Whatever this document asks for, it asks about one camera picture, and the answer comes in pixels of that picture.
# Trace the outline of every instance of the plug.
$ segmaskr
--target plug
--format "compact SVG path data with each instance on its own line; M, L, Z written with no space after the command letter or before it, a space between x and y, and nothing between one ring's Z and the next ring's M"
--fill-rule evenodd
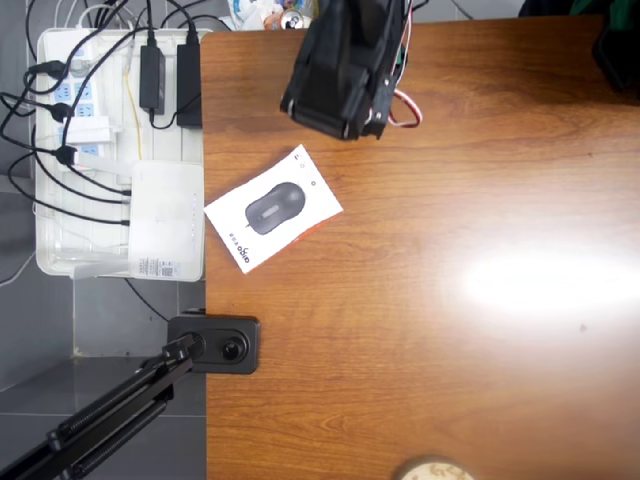
M164 114L165 58L149 32L148 45L140 47L140 108Z
M62 80L67 76L66 70L67 66L60 60L52 60L50 62L39 63L37 65L29 67L29 70L27 70L27 72L35 75L39 73L46 73L55 80Z
M49 110L51 117L58 123L62 123L67 117L73 117L73 109L71 105L67 105L66 103L47 105L45 108Z
M57 150L54 150L54 156L56 157L56 160L58 160L58 163L69 166L75 163L77 151L78 150L76 148L73 148L70 145L63 145Z

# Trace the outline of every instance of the black power adapter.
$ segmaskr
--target black power adapter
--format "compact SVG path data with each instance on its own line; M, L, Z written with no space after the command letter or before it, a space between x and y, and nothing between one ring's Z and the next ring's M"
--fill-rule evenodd
M177 118L182 128L202 128L200 98L200 42L195 30L189 30L185 45L178 45Z
M140 108L150 115L164 114L165 58L152 31L140 49Z

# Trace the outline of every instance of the mouse picture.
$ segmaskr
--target mouse picture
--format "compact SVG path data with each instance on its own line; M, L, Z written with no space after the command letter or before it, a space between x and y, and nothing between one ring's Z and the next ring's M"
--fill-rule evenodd
M245 215L248 226L256 233L266 235L287 220L297 217L305 202L302 188L291 182L280 183L247 207Z

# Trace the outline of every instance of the white cable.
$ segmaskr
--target white cable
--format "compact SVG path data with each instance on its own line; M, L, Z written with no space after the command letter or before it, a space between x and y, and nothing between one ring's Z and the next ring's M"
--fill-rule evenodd
M11 285L13 282L15 282L20 277L20 275L22 275L22 272L24 271L25 268L27 268L27 265L29 265L29 262L33 257L35 257L35 255L36 255L36 252L34 251L31 255L27 257L27 259L24 261L22 266L16 271L16 273L11 275L6 280L3 280L2 282L0 282L0 288L6 287L7 285Z
M64 0L58 0L58 3L56 3L56 10L55 10L55 13L53 14L54 28L58 28L58 16L60 14L60 5L62 5L62 2L64 2Z
M102 8L106 8L107 10L115 10L117 7L115 5L92 5L89 8L87 8L84 12L82 12L80 14L80 18L78 19L78 24L76 25L77 28L82 28L82 22L84 21L85 17L92 12L93 10L100 10ZM135 13L133 13L131 11L131 9L129 7L122 7L122 10L124 10L125 12L127 12L127 14L129 14L129 16L136 21L138 19L138 17L136 16ZM118 12L118 17L121 19L121 21L124 22L124 19L122 19L122 17L120 17L120 12ZM140 19L140 25L141 26L146 26L146 22L144 22L144 20Z
M400 70L400 75L398 76L398 81L396 82L396 86L400 84L400 80L404 76L404 71L407 68L407 59L409 58L409 45L411 44L411 29L413 27L413 12L409 10L409 18L407 18L407 44L404 47L404 58L402 59L402 70Z
M73 11L76 9L76 5L78 5L78 0L73 0L71 4L71 8L69 9L69 13L67 13L67 19L64 22L64 28L69 28L69 22L71 21L71 16L73 15Z

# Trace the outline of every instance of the white box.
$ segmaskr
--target white box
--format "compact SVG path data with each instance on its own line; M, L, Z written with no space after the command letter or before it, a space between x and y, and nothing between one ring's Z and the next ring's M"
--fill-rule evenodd
M300 145L204 211L247 273L342 207Z

